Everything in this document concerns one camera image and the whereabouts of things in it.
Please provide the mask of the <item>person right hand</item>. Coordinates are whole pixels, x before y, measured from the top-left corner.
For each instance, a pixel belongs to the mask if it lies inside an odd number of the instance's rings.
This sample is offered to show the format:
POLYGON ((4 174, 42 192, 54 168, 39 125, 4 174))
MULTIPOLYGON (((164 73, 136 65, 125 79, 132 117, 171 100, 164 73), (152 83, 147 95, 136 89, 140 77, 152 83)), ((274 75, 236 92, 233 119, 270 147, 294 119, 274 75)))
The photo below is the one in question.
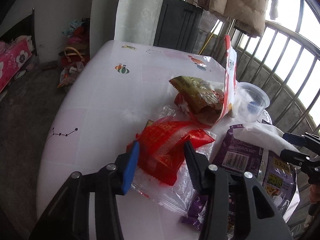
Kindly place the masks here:
POLYGON ((307 228, 310 225, 310 223, 312 222, 315 216, 315 212, 318 209, 319 185, 315 185, 315 184, 310 185, 309 200, 310 200, 310 206, 308 209, 308 215, 304 223, 304 228, 307 228))

